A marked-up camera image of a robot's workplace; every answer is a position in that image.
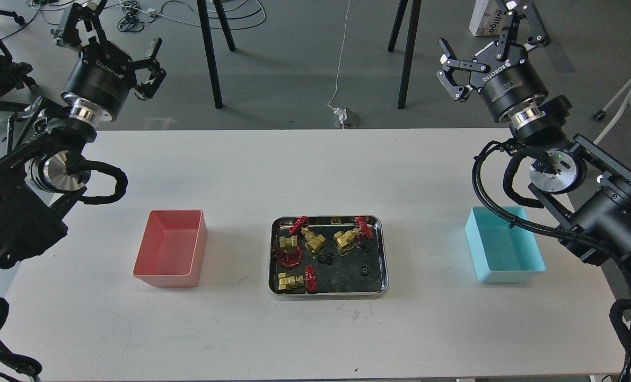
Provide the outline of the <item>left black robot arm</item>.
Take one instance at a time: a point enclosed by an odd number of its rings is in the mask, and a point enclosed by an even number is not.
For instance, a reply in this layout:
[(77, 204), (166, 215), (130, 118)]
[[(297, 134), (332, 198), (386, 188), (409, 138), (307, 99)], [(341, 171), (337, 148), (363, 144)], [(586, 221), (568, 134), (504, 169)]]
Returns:
[(58, 46), (77, 51), (63, 104), (38, 97), (30, 105), (2, 102), (13, 89), (33, 87), (27, 63), (15, 63), (0, 38), (0, 268), (43, 254), (67, 235), (73, 206), (109, 205), (126, 195), (127, 176), (81, 152), (97, 125), (114, 121), (129, 92), (152, 98), (166, 72), (156, 60), (161, 39), (134, 60), (107, 39), (105, 1), (71, 3), (56, 29)]

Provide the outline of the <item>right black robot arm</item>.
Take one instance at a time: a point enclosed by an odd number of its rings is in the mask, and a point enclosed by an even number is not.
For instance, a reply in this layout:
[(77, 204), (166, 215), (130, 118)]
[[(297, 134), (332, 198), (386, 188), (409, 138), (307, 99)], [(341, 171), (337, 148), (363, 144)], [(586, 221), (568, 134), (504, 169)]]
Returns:
[[(460, 60), (440, 39), (442, 85), (454, 101), (476, 93), (495, 123), (507, 123), (512, 137), (490, 141), (475, 156), (471, 183), (478, 200), (510, 228), (555, 238), (586, 264), (609, 259), (623, 274), (629, 297), (611, 305), (609, 319), (625, 359), (619, 380), (631, 372), (631, 170), (583, 135), (562, 130), (572, 104), (548, 90), (529, 61), (529, 51), (550, 43), (531, 2), (498, 1), (503, 28), (470, 60)], [(488, 196), (482, 166), (500, 150), (510, 156), (503, 189), (517, 205), (547, 210), (557, 227), (514, 215)]]

